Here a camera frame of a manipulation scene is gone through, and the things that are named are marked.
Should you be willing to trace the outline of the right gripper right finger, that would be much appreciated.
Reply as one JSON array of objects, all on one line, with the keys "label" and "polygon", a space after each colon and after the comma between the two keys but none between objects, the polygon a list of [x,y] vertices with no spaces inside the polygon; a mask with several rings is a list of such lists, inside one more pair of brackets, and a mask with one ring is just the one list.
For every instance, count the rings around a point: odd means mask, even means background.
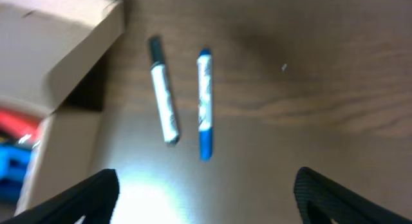
[{"label": "right gripper right finger", "polygon": [[304,224],[411,224],[410,219],[372,203],[309,167],[298,170],[294,197]]}]

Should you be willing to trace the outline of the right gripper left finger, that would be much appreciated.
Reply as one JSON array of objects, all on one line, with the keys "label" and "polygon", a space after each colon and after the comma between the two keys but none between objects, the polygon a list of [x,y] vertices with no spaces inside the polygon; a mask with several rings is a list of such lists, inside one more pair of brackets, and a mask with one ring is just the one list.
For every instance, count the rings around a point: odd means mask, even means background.
[{"label": "right gripper left finger", "polygon": [[105,223],[111,221],[119,196],[116,170],[104,169],[3,224]]}]

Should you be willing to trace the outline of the red stapler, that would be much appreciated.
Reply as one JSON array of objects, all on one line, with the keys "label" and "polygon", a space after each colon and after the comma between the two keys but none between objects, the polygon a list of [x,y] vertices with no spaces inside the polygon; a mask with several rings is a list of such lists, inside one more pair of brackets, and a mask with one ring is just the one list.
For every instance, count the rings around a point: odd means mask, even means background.
[{"label": "red stapler", "polygon": [[26,113],[1,108],[1,130],[23,142],[38,140],[40,122],[39,118]]}]

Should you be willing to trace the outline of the black whiteboard marker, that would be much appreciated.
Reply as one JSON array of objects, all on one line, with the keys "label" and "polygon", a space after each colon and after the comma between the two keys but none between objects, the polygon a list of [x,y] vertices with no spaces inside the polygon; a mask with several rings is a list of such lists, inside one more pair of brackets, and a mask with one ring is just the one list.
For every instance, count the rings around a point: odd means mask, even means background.
[{"label": "black whiteboard marker", "polygon": [[176,121],[173,96],[169,85],[169,76],[160,36],[154,36],[149,39],[149,50],[153,62],[150,73],[164,142],[167,145],[176,145],[180,139],[180,131]]}]

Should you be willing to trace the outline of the cardboard box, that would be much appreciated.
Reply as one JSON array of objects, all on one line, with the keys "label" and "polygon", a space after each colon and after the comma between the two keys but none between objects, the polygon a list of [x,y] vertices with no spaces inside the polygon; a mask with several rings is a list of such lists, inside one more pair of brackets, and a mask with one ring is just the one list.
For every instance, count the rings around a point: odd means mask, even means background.
[{"label": "cardboard box", "polygon": [[123,0],[1,0],[1,107],[38,132],[16,213],[90,175]]}]

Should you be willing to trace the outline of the blue whiteboard marker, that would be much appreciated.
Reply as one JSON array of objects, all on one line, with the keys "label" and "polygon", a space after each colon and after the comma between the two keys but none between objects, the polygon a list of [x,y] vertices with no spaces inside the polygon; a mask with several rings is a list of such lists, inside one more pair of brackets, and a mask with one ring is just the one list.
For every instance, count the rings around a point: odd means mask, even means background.
[{"label": "blue whiteboard marker", "polygon": [[200,159],[207,162],[213,153],[212,53],[209,49],[200,52],[197,67]]}]

